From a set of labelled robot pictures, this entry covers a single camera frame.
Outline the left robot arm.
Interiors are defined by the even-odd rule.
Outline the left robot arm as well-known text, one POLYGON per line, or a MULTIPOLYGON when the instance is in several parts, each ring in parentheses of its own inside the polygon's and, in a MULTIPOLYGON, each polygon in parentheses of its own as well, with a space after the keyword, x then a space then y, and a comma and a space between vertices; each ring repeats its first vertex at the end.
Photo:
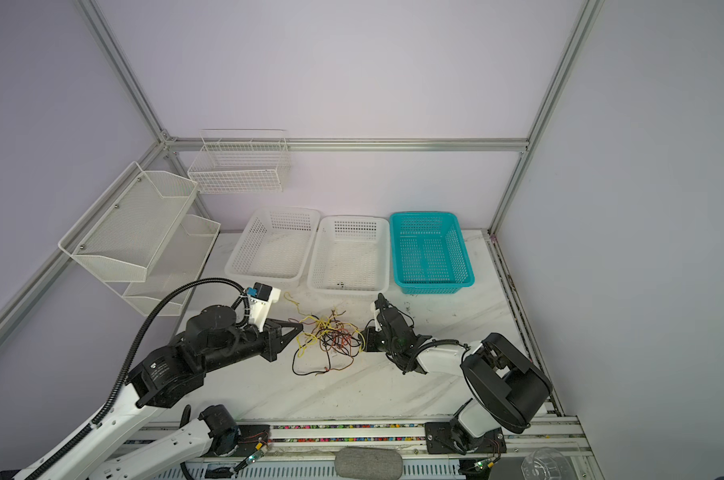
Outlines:
POLYGON ((140 327, 104 405, 51 452, 32 465, 0 472, 0 479, 143 479, 207 452, 235 449, 240 433, 222 405, 204 410, 194 422, 129 455, 112 455, 150 420, 201 388, 208 373, 260 356, 277 359, 302 333, 299 322, 269 318, 280 294, 257 283, 244 288, 223 278, 238 295, 231 305, 213 305, 191 318, 170 343, 135 359, 154 320, 177 296, 207 284, 194 280, 171 291, 140 327))

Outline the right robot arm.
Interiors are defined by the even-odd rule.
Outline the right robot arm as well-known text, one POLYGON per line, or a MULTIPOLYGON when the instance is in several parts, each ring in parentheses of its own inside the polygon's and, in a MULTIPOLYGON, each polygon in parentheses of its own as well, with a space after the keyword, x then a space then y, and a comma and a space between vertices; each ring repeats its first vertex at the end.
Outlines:
POLYGON ((363 350, 382 353, 402 374, 460 377, 471 397, 446 422, 425 424, 427 452, 468 455, 506 451, 506 431, 522 434, 549 399, 549 378, 500 333, 464 343, 415 331, 409 314, 379 294, 362 333, 363 350))

